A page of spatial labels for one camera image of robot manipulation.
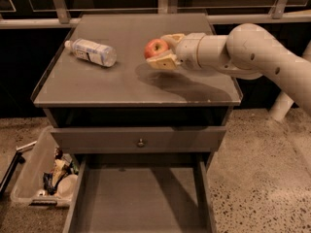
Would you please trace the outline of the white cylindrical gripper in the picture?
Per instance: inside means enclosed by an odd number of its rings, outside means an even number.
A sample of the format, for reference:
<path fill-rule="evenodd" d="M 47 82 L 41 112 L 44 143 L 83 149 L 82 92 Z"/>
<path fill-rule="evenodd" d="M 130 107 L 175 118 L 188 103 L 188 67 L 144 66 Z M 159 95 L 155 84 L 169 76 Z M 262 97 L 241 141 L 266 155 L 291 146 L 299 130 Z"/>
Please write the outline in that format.
<path fill-rule="evenodd" d="M 205 36 L 205 33 L 190 33 L 186 36 L 183 33 L 162 35 L 160 39 L 167 43 L 170 50 L 148 58 L 147 63 L 157 70 L 176 70 L 180 64 L 187 70 L 201 70 L 197 51 Z"/>

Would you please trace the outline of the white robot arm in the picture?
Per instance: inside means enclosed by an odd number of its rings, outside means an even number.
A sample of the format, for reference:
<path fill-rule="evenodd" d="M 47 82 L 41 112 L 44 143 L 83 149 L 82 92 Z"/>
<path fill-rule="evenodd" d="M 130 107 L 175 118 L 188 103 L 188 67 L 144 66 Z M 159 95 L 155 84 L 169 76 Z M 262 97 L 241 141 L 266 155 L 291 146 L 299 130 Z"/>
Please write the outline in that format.
<path fill-rule="evenodd" d="M 311 115 L 310 50 L 298 56 L 264 28 L 244 23 L 227 35 L 163 35 L 146 44 L 147 63 L 158 70 L 213 69 L 244 80 L 265 76 Z"/>

